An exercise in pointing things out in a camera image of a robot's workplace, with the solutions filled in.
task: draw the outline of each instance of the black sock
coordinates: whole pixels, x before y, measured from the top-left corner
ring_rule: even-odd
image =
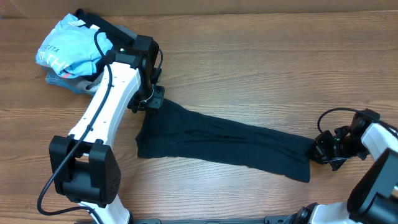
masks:
[[[158,114],[146,114],[136,141],[142,158],[196,158],[310,181],[306,154],[314,140],[206,116],[166,99]]]

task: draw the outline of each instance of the white arm segment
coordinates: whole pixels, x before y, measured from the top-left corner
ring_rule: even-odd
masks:
[[[330,205],[317,205],[308,224],[355,224],[350,220],[347,211],[347,202],[338,202]]]
[[[118,195],[113,202],[106,205],[105,208],[100,208],[97,204],[89,202],[80,202],[79,205],[94,208],[104,224],[128,224],[130,220],[130,212],[123,207]],[[99,223],[93,214],[91,214],[91,216],[96,223]]]
[[[123,117],[124,111],[126,110],[127,104],[129,103],[132,96],[138,91],[141,85],[141,77],[139,70],[130,68],[129,64],[113,62],[111,65],[113,74],[113,80],[111,91],[109,96],[99,113],[96,121],[93,125],[93,130],[90,131],[85,142],[95,142],[97,139],[104,141],[103,144],[113,147],[114,136],[118,129],[120,120]],[[99,105],[101,104],[106,89],[109,83],[109,72],[108,68],[105,67],[104,75],[102,77],[101,84],[86,112],[84,113],[78,124],[72,128],[69,134],[74,134],[74,139],[78,140],[81,135],[85,132],[87,125],[93,119]],[[117,195],[113,202],[106,205],[105,208],[100,208],[97,204],[89,202],[80,202],[81,206],[89,206],[95,209],[95,212],[99,215],[101,221],[104,224],[128,224],[130,219],[130,213],[123,207],[119,196]]]
[[[141,78],[139,70],[130,68],[129,64],[113,62],[110,66],[113,74],[113,87],[111,88],[104,107],[94,122],[93,130],[87,134],[84,141],[95,142],[97,139],[101,139],[104,141],[103,144],[111,146],[112,148],[114,136],[120,120],[123,117],[130,99],[135,92],[138,91],[141,85]],[[94,114],[104,98],[108,83],[109,72],[108,68],[105,67],[101,84],[88,106],[86,113],[84,113],[81,120],[69,132],[69,134],[75,135],[74,139],[80,139],[87,125],[93,119]]]
[[[377,123],[369,125],[361,137],[361,142],[375,161],[387,148],[398,152],[398,139]]]

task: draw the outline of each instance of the wooden table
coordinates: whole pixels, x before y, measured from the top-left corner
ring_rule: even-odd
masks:
[[[398,110],[398,12],[107,17],[153,36],[164,52],[165,97],[185,108],[314,138],[330,108],[370,108],[393,125]],[[71,223],[45,217],[37,197],[51,175],[53,135],[66,136],[91,97],[46,85],[35,53],[58,19],[0,21],[0,223]],[[260,218],[348,198],[372,165],[337,171],[311,163],[309,184],[198,159],[138,159],[143,113],[126,111],[114,144],[119,195],[136,218]],[[325,117],[323,129],[351,124]],[[71,205],[51,187],[44,208]]]

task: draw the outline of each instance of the black cloth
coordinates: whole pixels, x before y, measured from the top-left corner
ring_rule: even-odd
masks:
[[[306,154],[314,140],[206,116],[166,99],[158,114],[146,114],[136,141],[141,158],[196,158],[310,181]]]

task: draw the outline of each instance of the black bracket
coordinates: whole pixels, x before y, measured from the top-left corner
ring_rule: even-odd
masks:
[[[73,136],[53,137],[49,147],[53,172],[76,143]],[[88,162],[76,160],[84,153],[90,154]],[[104,208],[118,194],[120,181],[120,168],[111,147],[97,140],[80,144],[73,158],[56,176],[54,184],[57,193],[67,196],[71,202],[85,201]]]
[[[330,164],[333,171],[338,170],[344,162],[354,156],[365,160],[369,151],[362,145],[361,136],[369,125],[380,119],[380,115],[365,109],[364,116],[355,113],[350,126],[335,129],[335,135],[327,130],[315,138],[315,145],[308,155],[311,160],[319,164]]]
[[[133,113],[137,113],[138,111],[157,113],[163,104],[164,87],[154,85],[153,89],[154,94],[147,102],[138,102],[137,104],[134,100],[131,100],[127,108],[131,109]]]

